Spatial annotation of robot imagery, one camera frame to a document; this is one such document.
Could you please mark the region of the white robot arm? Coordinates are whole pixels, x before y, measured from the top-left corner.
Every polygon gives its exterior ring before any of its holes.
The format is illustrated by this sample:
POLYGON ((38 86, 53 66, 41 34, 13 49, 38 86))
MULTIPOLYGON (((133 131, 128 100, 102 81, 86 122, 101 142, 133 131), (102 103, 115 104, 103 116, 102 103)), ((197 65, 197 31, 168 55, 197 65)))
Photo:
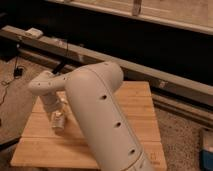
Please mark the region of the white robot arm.
POLYGON ((44 109, 62 107, 57 96, 66 94, 68 104, 102 171, 154 171, 144 148, 121 110, 114 92, 123 82, 123 71, 114 62, 79 67, 56 76, 44 71, 28 84, 44 109))

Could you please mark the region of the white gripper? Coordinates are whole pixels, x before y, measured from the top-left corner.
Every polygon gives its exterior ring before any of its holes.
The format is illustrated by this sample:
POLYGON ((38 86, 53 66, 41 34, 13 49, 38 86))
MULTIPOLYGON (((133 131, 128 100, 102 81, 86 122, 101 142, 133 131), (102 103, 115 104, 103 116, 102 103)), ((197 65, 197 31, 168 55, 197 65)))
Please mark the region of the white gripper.
MULTIPOLYGON (((47 113, 60 111, 63 109, 63 102, 57 94, 46 94, 42 96, 43 108, 47 113)), ((51 114, 51 126, 56 127, 55 113, 51 114)))

